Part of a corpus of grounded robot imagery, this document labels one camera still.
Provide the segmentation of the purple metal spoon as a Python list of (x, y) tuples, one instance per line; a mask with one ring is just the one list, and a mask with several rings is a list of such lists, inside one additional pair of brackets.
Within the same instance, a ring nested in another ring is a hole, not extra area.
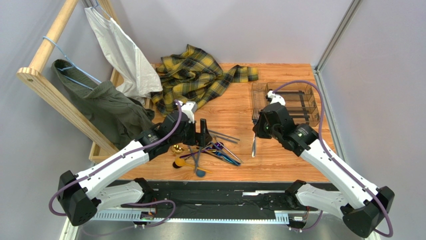
[[(221, 145), (221, 142), (216, 142), (216, 143), (214, 143), (214, 146), (213, 145), (208, 145), (207, 147), (203, 148), (200, 152), (201, 153), (212, 153), (212, 154), (216, 154), (216, 153), (219, 153), (220, 150), (223, 150), (223, 149), (224, 149), (224, 147)], [(199, 152), (198, 150), (197, 151), (192, 151), (189, 154), (181, 155), (179, 158), (180, 159), (188, 158), (190, 156), (196, 155), (198, 152)]]

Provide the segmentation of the silver fork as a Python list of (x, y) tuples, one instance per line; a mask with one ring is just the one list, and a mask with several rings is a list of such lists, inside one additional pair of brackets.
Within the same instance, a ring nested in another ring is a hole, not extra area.
[[(254, 107), (253, 108), (253, 112), (252, 112), (252, 116), (251, 116), (251, 121), (253, 123), (253, 125), (255, 126), (259, 120), (259, 112), (260, 112), (260, 108), (259, 107)], [(251, 148), (251, 156), (254, 158), (256, 156), (256, 147), (257, 147), (257, 142), (256, 142), (256, 131), (253, 130), (253, 140), (252, 140), (252, 148)]]

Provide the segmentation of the blue metal knife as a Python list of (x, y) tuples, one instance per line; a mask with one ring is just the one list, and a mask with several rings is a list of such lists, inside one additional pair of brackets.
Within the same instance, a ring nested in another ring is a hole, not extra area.
[(227, 162), (227, 163), (229, 163), (233, 166), (239, 167), (241, 165), (240, 162), (234, 160), (233, 158), (229, 157), (226, 154), (223, 154), (221, 151), (218, 151), (217, 149), (207, 149), (205, 151), (205, 153), (210, 154), (212, 156), (216, 156), (217, 158), (219, 158), (219, 159), (221, 159), (221, 160), (223, 160), (223, 161), (225, 161), (225, 162)]

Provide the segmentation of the blue-grey plastic spoon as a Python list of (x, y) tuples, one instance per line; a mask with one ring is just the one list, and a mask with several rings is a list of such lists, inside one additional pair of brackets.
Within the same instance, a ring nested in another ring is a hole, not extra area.
[(200, 166), (199, 166), (201, 150), (202, 149), (199, 148), (198, 151), (196, 152), (196, 154), (193, 156), (195, 175), (199, 178), (203, 178), (206, 175), (206, 172), (204, 170), (201, 170)]

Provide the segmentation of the silver spoon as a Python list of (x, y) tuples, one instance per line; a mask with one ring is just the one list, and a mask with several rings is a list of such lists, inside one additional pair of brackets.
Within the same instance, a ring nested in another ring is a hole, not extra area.
[(214, 149), (219, 151), (223, 156), (228, 156), (230, 159), (233, 159), (234, 162), (239, 163), (240, 165), (244, 163), (239, 157), (237, 157), (235, 153), (233, 153), (230, 149), (224, 146), (221, 142), (210, 141), (209, 143)]

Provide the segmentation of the yellow plastic spoon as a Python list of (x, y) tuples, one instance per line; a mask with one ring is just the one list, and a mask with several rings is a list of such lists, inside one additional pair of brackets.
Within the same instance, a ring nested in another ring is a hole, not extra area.
[(204, 168), (201, 168), (201, 167), (196, 167), (195, 165), (193, 165), (193, 164), (189, 164), (189, 163), (186, 163), (186, 161), (183, 159), (183, 158), (176, 158), (175, 160), (174, 160), (174, 163), (178, 166), (178, 167), (184, 167), (184, 166), (187, 166), (187, 167), (191, 167), (191, 168), (193, 168), (194, 170), (200, 170), (200, 171), (204, 171), (204, 172), (206, 172), (206, 173), (209, 173), (209, 174), (212, 174), (212, 172), (211, 171), (209, 171), (209, 170), (206, 170), (206, 169), (204, 169)]

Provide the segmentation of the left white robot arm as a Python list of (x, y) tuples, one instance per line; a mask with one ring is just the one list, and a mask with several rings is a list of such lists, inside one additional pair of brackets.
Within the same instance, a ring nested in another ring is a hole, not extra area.
[(58, 190), (53, 199), (58, 200), (73, 226), (81, 226), (95, 214), (107, 208), (132, 205), (151, 193), (143, 178), (122, 185), (111, 184), (119, 177), (140, 165), (168, 152), (176, 144), (204, 148), (212, 141), (207, 121), (196, 122), (186, 113), (173, 111), (162, 123), (142, 131), (134, 140), (100, 164), (59, 177)]

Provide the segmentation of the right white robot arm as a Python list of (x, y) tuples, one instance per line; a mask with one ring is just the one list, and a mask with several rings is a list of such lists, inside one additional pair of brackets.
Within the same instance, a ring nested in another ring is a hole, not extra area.
[(361, 238), (369, 237), (382, 220), (390, 221), (394, 191), (388, 186), (378, 187), (354, 171), (315, 129), (305, 123), (294, 123), (281, 103), (275, 102), (259, 110), (252, 130), (258, 138), (277, 140), (284, 149), (314, 166), (337, 188), (337, 191), (322, 190), (296, 180), (286, 194), (297, 205), (341, 218)]

